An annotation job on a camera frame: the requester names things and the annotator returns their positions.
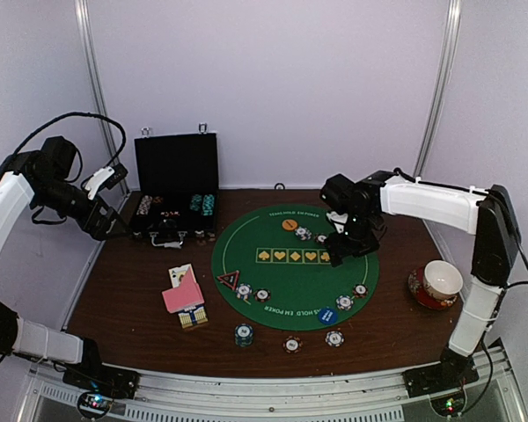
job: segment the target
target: case lid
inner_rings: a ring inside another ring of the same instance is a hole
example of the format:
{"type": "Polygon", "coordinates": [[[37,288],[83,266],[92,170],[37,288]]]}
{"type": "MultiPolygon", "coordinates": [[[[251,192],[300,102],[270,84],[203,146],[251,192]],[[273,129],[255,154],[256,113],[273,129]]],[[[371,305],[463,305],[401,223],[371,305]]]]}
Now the case lid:
{"type": "Polygon", "coordinates": [[[137,138],[135,153],[139,186],[145,194],[219,188],[216,134],[137,138]]]}

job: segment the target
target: red triangle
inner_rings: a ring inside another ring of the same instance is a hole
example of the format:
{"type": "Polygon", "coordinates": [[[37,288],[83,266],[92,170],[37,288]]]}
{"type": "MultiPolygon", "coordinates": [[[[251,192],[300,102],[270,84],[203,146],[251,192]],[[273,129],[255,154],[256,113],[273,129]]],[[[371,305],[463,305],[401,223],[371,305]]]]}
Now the red triangle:
{"type": "Polygon", "coordinates": [[[240,275],[240,271],[235,271],[234,273],[227,273],[227,274],[219,275],[217,277],[217,280],[221,284],[224,284],[225,286],[230,288],[231,290],[236,290],[239,275],[240,275]]]}

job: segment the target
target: white wall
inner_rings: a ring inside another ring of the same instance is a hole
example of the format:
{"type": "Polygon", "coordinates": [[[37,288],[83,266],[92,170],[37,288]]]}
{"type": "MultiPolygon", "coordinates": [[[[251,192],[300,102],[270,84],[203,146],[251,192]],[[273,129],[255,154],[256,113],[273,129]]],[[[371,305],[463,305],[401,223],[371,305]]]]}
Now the white wall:
{"type": "MultiPolygon", "coordinates": [[[[92,111],[86,72],[73,2],[0,1],[0,163],[56,115],[92,111]]],[[[84,175],[107,161],[94,120],[54,126],[27,149],[40,148],[50,135],[64,135],[82,150],[84,175]]],[[[97,243],[74,222],[33,226],[30,215],[27,210],[20,217],[0,257],[0,300],[22,317],[61,328],[97,243]]],[[[27,362],[12,357],[0,366],[0,421],[10,420],[27,369],[27,362]]]]}
{"type": "MultiPolygon", "coordinates": [[[[90,2],[110,115],[131,137],[219,133],[224,187],[320,187],[421,145],[446,0],[90,2]]],[[[122,161],[138,187],[135,151],[122,161]]]]}
{"type": "MultiPolygon", "coordinates": [[[[508,187],[528,256],[528,0],[464,2],[458,52],[426,179],[508,187]]],[[[469,273],[473,240],[439,228],[469,273]]],[[[528,280],[521,263],[512,281],[528,280]]],[[[501,336],[528,406],[528,287],[513,289],[490,339],[501,336]]]]}

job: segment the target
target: orange disc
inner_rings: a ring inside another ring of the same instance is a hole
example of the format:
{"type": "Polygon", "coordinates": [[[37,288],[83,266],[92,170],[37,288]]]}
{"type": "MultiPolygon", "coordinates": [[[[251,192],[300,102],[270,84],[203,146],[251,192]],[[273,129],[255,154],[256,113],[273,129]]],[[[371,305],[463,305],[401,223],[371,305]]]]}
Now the orange disc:
{"type": "Polygon", "coordinates": [[[298,224],[295,220],[284,220],[282,222],[282,228],[284,230],[293,231],[298,227],[298,224]]]}

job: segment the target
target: black case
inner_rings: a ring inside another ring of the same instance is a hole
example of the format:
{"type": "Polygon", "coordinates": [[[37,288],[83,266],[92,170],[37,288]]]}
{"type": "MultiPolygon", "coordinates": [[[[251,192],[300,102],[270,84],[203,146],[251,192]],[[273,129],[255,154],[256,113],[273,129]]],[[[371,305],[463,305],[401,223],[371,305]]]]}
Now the black case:
{"type": "Polygon", "coordinates": [[[219,189],[216,134],[137,138],[135,151],[142,200],[148,196],[153,201],[146,215],[139,213],[139,201],[131,229],[141,236],[156,234],[159,240],[215,236],[219,189]],[[213,195],[212,215],[190,209],[194,195],[213,195]]]}

